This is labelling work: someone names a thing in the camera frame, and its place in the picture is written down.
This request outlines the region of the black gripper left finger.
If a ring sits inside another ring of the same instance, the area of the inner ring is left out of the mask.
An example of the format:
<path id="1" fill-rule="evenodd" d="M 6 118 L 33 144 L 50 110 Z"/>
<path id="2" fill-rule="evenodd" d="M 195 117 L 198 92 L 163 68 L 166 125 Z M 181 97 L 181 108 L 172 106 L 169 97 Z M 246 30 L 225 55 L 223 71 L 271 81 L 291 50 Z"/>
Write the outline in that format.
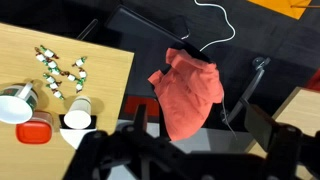
<path id="1" fill-rule="evenodd" d="M 138 180 L 187 180 L 181 167 L 184 154 L 146 132 L 146 112 L 146 106 L 139 105 L 133 123 L 112 135 L 105 131 L 86 134 L 63 180 L 106 180 L 121 165 Z"/>

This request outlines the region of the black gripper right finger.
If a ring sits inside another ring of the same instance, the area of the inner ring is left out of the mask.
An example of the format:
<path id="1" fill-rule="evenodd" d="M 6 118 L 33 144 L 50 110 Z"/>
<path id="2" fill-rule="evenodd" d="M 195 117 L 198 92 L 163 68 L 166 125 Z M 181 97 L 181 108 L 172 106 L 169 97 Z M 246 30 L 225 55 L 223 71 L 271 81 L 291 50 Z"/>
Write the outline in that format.
<path id="1" fill-rule="evenodd" d="M 299 128 L 278 123 L 257 105 L 246 106 L 244 126 L 267 153 L 261 176 L 266 180 L 296 180 L 298 165 L 320 177 L 320 139 Z"/>

